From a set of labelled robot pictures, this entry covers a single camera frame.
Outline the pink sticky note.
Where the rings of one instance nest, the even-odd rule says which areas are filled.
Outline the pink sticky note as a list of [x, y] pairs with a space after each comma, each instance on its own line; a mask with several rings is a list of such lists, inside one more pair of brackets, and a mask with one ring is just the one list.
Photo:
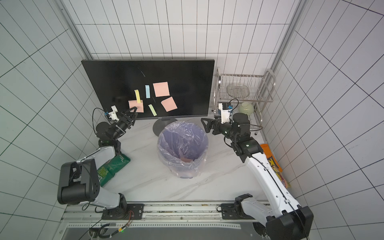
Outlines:
[[170, 96], [168, 82], [153, 83], [153, 87], [157, 98]]
[[137, 108], [137, 113], [144, 113], [144, 102], [141, 101], [140, 103], [137, 102], [137, 100], [128, 101], [129, 108]]
[[161, 104], [164, 107], [166, 112], [170, 112], [170, 111], [176, 110], [178, 108], [173, 97], [169, 97], [169, 98], [161, 101]]

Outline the green narrow sticky note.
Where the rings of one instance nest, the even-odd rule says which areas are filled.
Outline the green narrow sticky note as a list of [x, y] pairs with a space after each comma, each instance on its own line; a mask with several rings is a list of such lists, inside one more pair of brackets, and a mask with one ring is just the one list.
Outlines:
[[156, 117], [156, 116], [157, 116], [157, 112], [156, 112], [154, 106], [153, 106], [152, 104], [149, 104], [148, 106], [149, 106], [149, 108], [150, 108], [151, 113], [153, 114], [153, 116]]

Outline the yellow narrow sticky note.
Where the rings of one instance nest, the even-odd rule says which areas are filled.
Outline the yellow narrow sticky note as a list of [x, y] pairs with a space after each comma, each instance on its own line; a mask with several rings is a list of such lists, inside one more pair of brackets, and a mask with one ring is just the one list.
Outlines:
[[138, 104], [141, 104], [142, 102], [141, 102], [141, 96], [140, 96], [140, 92], [139, 92], [139, 90], [134, 90], [134, 92], [135, 92], [135, 96], [136, 96], [136, 101], [137, 101], [137, 103], [138, 103]]

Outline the blue narrow sticky note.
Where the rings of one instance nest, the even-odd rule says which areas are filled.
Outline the blue narrow sticky note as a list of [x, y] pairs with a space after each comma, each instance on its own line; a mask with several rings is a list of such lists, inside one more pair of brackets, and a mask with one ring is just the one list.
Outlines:
[[146, 90], [146, 98], [150, 99], [151, 98], [151, 89], [149, 85], [145, 85], [145, 90]]

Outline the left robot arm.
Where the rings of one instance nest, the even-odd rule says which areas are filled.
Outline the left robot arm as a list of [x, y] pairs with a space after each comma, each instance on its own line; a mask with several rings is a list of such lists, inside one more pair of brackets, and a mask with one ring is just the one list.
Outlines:
[[64, 163], [60, 170], [57, 199], [61, 205], [89, 203], [103, 209], [103, 217], [110, 220], [124, 219], [129, 206], [123, 194], [112, 193], [102, 187], [102, 173], [110, 175], [107, 165], [113, 161], [127, 160], [121, 152], [122, 137], [134, 126], [138, 108], [119, 112], [116, 107], [105, 114], [106, 122], [93, 125], [99, 148], [75, 162]]

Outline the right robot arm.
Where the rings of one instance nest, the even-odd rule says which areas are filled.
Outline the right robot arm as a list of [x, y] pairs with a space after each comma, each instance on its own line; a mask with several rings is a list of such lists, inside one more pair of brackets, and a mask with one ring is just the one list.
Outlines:
[[269, 201], [264, 205], [252, 195], [244, 194], [236, 197], [232, 208], [221, 205], [222, 213], [256, 220], [271, 240], [308, 239], [314, 214], [309, 207], [302, 207], [282, 184], [261, 145], [251, 136], [248, 116], [236, 113], [227, 123], [207, 118], [201, 122], [206, 133], [222, 134], [231, 140], [231, 148], [254, 174]]

